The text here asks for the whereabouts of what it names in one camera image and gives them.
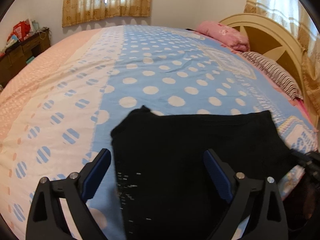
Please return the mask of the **person right hand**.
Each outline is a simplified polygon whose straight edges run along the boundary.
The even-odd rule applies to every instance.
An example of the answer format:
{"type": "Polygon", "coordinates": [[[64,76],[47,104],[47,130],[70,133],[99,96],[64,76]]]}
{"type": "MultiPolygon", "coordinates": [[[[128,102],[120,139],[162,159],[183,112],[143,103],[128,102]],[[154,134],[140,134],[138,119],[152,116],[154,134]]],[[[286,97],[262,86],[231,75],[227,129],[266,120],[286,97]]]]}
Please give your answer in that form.
{"type": "Polygon", "coordinates": [[[304,206],[303,206],[303,213],[304,217],[309,220],[315,209],[316,209],[316,202],[317,202],[317,192],[318,187],[315,182],[310,179],[305,179],[305,186],[304,186],[304,206]]]}

